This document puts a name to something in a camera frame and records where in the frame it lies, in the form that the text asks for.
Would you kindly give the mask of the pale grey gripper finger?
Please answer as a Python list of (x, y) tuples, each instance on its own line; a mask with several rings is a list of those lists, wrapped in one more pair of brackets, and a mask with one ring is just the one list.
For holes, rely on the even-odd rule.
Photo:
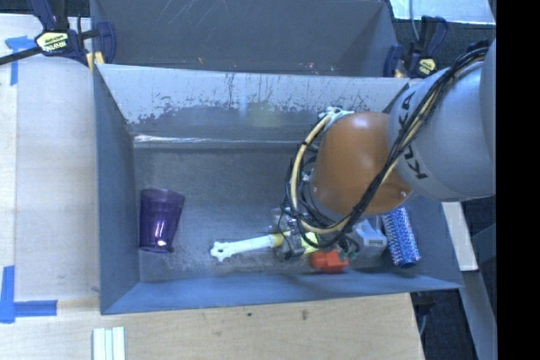
[(305, 253), (302, 237), (299, 235), (282, 236), (281, 245), (276, 247), (276, 256), (282, 261), (289, 261), (301, 257)]
[(296, 219), (281, 208), (274, 208), (271, 211), (271, 232), (273, 234), (294, 233), (296, 231)]

